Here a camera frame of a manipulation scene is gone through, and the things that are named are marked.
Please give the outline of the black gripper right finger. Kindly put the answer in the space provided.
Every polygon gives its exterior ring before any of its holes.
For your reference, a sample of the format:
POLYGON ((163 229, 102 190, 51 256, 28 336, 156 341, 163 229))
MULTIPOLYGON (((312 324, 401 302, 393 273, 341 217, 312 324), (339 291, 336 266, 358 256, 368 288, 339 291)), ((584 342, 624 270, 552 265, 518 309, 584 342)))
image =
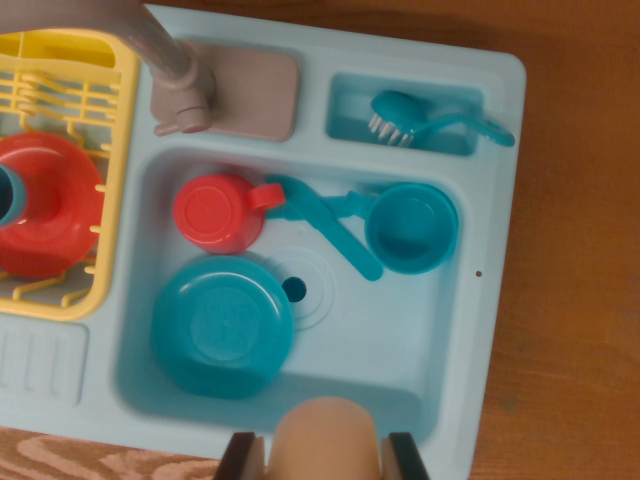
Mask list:
POLYGON ((390 433, 381 442, 381 473, 384 480, 429 480, 413 436, 390 433))

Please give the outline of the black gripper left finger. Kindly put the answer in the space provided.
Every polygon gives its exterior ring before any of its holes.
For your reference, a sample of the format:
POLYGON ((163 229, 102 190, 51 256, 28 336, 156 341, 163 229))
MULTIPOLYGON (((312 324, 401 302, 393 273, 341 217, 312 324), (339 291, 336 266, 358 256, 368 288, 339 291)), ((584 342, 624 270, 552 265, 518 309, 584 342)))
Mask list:
POLYGON ((264 438, 254 432, 234 433, 216 469, 214 480, 263 480, 264 438))

